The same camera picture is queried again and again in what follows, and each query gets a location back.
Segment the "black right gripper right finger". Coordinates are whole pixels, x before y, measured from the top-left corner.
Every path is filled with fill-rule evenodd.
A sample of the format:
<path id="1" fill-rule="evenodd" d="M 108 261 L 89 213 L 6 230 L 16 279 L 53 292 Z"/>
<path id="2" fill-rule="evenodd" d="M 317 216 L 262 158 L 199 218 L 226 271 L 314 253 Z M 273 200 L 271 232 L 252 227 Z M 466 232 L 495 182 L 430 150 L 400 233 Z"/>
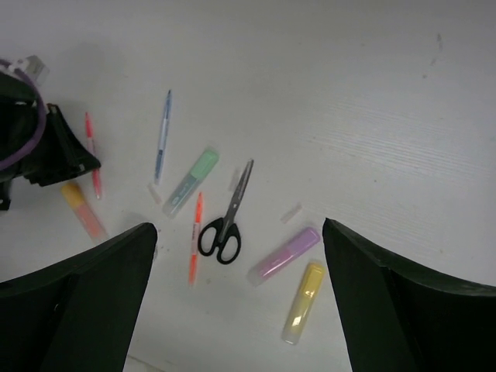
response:
<path id="1" fill-rule="evenodd" d="M 493 371 L 495 288 L 443 274 L 336 220 L 325 258 L 354 371 Z"/>

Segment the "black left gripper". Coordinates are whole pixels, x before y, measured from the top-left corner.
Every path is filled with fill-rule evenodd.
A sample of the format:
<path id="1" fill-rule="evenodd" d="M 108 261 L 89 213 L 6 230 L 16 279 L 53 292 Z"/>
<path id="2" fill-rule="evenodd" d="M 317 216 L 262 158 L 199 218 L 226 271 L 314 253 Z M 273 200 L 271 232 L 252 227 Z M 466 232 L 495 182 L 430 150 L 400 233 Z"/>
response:
<path id="1" fill-rule="evenodd" d="M 76 138 L 58 105 L 48 113 L 34 84 L 1 78 L 1 210 L 9 209 L 12 181 L 23 175 L 41 187 L 69 181 L 101 167 Z"/>

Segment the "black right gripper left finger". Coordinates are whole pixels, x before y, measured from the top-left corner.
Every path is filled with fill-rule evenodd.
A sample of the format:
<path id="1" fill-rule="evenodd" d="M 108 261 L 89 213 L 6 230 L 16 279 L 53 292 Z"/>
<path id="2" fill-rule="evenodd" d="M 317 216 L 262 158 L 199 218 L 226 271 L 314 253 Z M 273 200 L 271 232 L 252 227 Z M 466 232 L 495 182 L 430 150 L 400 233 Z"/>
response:
<path id="1" fill-rule="evenodd" d="M 157 229 L 141 223 L 1 284 L 3 371 L 121 371 L 146 291 Z"/>

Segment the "pink red marker pen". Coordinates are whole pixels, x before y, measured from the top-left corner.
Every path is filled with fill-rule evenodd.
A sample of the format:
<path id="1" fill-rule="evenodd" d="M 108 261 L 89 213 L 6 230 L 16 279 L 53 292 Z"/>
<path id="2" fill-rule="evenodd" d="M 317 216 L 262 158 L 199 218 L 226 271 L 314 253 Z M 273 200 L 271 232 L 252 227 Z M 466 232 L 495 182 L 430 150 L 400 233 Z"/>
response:
<path id="1" fill-rule="evenodd" d="M 84 120 L 85 120 L 85 130 L 86 130 L 86 137 L 87 137 L 87 143 L 88 143 L 88 151 L 90 152 L 91 155 L 96 157 L 96 152 L 95 152 L 95 140 L 94 140 L 94 130 L 93 130 L 93 125 L 91 121 L 91 117 L 88 112 L 84 114 Z M 101 176 L 100 176 L 100 168 L 97 167 L 92 171 L 92 182 L 93 182 L 93 187 L 95 191 L 95 197 L 98 200 L 102 199 L 102 181 L 101 181 Z"/>

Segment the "blue ballpoint pen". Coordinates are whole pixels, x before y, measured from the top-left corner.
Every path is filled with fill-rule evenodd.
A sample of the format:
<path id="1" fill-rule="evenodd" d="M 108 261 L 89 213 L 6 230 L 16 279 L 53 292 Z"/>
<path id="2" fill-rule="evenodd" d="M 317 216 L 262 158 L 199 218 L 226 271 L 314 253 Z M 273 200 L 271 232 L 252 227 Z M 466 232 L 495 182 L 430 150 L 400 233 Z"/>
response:
<path id="1" fill-rule="evenodd" d="M 155 185 L 158 185 L 160 183 L 161 174 L 164 165 L 164 153 L 167 142 L 168 128 L 170 124 L 171 102 L 172 102 L 172 91 L 169 90 L 167 92 L 166 100 L 164 103 L 164 115 L 160 127 L 160 135 L 158 140 L 157 157 L 156 157 L 154 179 L 153 179 Z"/>

